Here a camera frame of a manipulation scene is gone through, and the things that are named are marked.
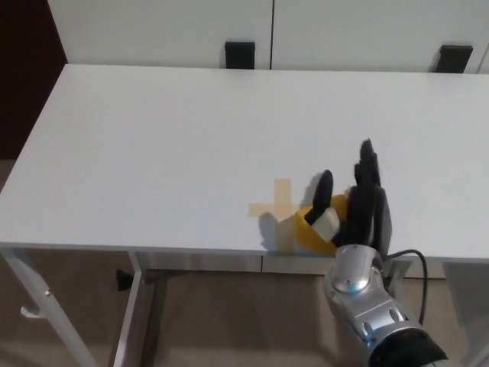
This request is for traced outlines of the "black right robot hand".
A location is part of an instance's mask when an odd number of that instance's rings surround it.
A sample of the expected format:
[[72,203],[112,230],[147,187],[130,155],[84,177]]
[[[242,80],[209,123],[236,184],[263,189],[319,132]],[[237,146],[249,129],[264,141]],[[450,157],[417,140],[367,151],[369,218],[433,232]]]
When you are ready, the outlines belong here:
[[343,195],[345,215],[333,207],[332,172],[322,172],[305,223],[324,242],[336,248],[366,245],[385,257],[392,235],[392,222],[385,189],[381,186],[377,153],[371,140],[362,142],[354,167],[355,185]]

